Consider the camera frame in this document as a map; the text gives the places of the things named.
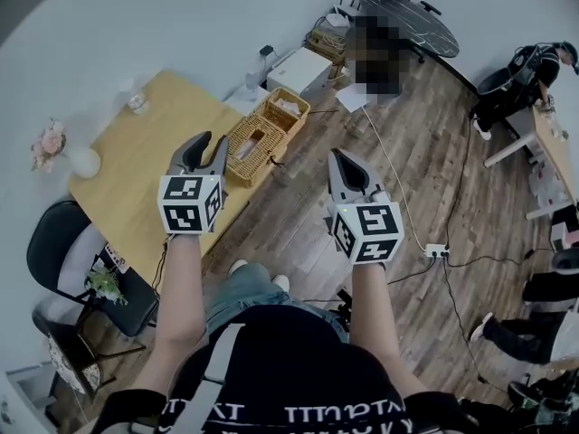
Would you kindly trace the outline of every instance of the sneaker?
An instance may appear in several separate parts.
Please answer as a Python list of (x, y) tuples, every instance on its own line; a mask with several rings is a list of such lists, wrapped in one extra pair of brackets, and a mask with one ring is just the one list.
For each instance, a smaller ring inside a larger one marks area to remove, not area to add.
[(247, 260), (245, 259), (236, 260), (233, 263), (233, 265), (231, 265), (229, 271), (227, 272), (227, 279), (232, 277), (232, 274), (234, 273), (235, 270), (237, 270), (239, 267), (243, 267), (244, 265), (247, 265)]
[(492, 318), (492, 312), (488, 312), (485, 317), (482, 319), (482, 323), (480, 325), (478, 325), (476, 328), (474, 328), (474, 330), (472, 330), (472, 333), (470, 334), (470, 342), (476, 343), (481, 337), (482, 337), (482, 333), (485, 330), (485, 326), (487, 325), (487, 322)]
[(490, 132), (484, 132), (479, 125), (479, 118), (477, 117), (477, 115), (475, 114), (472, 119), (470, 120), (470, 124), (474, 127), (474, 129), (480, 133), (480, 136), (482, 137), (483, 140), (485, 141), (489, 141), (490, 138), (492, 137), (492, 135), (490, 134)]
[(271, 283), (278, 285), (286, 293), (290, 292), (290, 279), (285, 275), (276, 275)]

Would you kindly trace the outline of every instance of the white box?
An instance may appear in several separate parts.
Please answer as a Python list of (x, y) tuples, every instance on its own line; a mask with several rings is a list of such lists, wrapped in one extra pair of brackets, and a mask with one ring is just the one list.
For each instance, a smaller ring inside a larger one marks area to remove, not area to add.
[(260, 103), (268, 97), (270, 93), (266, 89), (262, 89), (260, 86), (257, 88), (257, 99), (255, 101), (249, 101), (248, 95), (249, 92), (245, 85), (241, 85), (239, 89), (237, 89), (231, 97), (229, 97), (225, 104), (231, 106), (240, 114), (244, 116), (249, 116), (254, 109), (260, 106)]
[(404, 238), (398, 203), (337, 204), (332, 235), (352, 264), (392, 259)]
[(307, 48), (300, 48), (268, 74), (268, 90), (283, 87), (310, 99), (326, 85), (332, 61)]
[(564, 222), (551, 227), (551, 246), (555, 252), (571, 248), (571, 244), (567, 242), (567, 226)]
[(167, 233), (211, 230), (223, 205), (220, 175), (163, 175), (157, 207)]

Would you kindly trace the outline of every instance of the potted plant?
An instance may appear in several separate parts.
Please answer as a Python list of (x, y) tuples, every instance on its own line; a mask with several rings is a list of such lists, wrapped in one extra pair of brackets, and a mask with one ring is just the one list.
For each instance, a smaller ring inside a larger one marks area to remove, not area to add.
[(94, 269), (89, 272), (86, 282), (86, 289), (92, 289), (95, 296), (98, 298), (106, 298), (117, 304), (117, 301), (125, 306), (128, 302), (123, 297), (119, 290), (119, 282), (117, 279), (117, 269)]

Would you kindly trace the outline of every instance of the shoulder strap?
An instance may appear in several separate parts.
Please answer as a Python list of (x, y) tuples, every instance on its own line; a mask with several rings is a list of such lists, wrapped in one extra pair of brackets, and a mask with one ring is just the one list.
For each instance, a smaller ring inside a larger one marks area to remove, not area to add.
[(231, 323), (215, 343), (205, 374), (193, 399), (186, 405), (171, 429), (171, 434), (198, 434), (209, 418), (221, 389), (232, 358), (235, 340), (245, 324)]

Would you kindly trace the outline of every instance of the desk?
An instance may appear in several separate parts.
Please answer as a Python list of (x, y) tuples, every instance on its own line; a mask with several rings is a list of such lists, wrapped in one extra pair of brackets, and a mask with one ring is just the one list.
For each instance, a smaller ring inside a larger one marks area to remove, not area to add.
[(400, 36), (425, 52), (454, 58), (459, 43), (440, 19), (409, 0), (360, 0), (369, 16), (387, 18), (384, 27), (398, 27)]
[[(242, 116), (170, 71), (159, 72), (144, 91), (149, 111), (138, 116), (123, 108), (92, 144), (102, 160), (99, 174), (90, 180), (72, 176), (69, 190), (105, 239), (152, 285), (166, 238), (157, 209), (159, 177), (188, 138), (210, 130), (213, 139), (204, 154), (209, 156), (219, 137)], [(229, 196), (214, 233), (201, 237), (202, 256), (245, 208), (268, 172), (253, 188), (226, 183)]]
[(485, 161), (485, 166), (491, 167), (497, 162), (502, 161), (505, 157), (512, 155), (523, 146), (527, 146), (535, 141), (541, 146), (549, 163), (551, 163), (559, 179), (563, 182), (569, 201), (529, 212), (527, 214), (528, 220), (558, 211), (559, 209), (564, 209), (579, 200), (579, 195), (574, 185), (569, 141), (562, 141), (559, 137), (553, 137), (553, 133), (551, 132), (553, 127), (551, 118), (541, 114), (536, 107), (531, 107), (531, 112), (533, 117), (531, 131)]

